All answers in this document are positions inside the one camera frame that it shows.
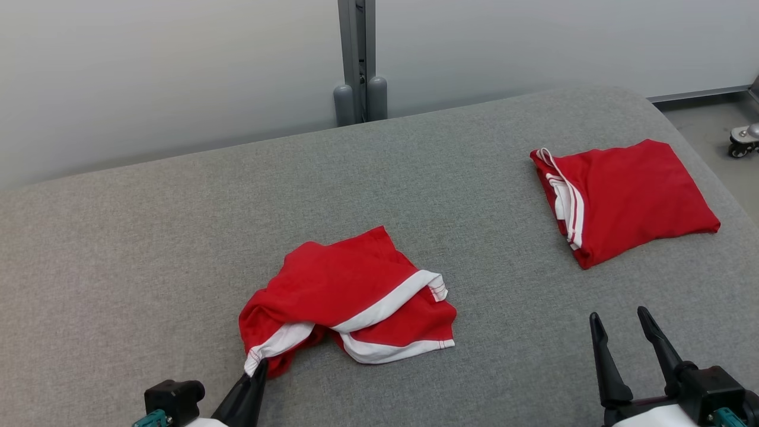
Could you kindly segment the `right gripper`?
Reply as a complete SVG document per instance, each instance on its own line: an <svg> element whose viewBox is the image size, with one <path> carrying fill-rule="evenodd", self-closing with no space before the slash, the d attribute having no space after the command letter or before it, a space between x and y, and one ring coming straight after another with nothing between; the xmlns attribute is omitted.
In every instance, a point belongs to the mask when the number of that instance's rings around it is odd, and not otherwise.
<svg viewBox="0 0 759 427"><path fill-rule="evenodd" d="M632 390L624 383L608 348L608 334L599 314L590 314L590 332L600 405L604 408L604 426L697 426L681 408L680 375L696 370L691 361L684 361L661 327L643 306L637 308L643 334L656 353L666 396L633 400Z"/></svg>

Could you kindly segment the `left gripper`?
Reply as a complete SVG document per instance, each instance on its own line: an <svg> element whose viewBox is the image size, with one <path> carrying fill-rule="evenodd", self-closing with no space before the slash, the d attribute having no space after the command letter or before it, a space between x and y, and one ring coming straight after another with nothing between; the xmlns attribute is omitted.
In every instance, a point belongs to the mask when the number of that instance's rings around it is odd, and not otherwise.
<svg viewBox="0 0 759 427"><path fill-rule="evenodd" d="M269 360L261 359L252 375L243 373L211 418L197 418L185 427L257 426L267 384Z"/></svg>

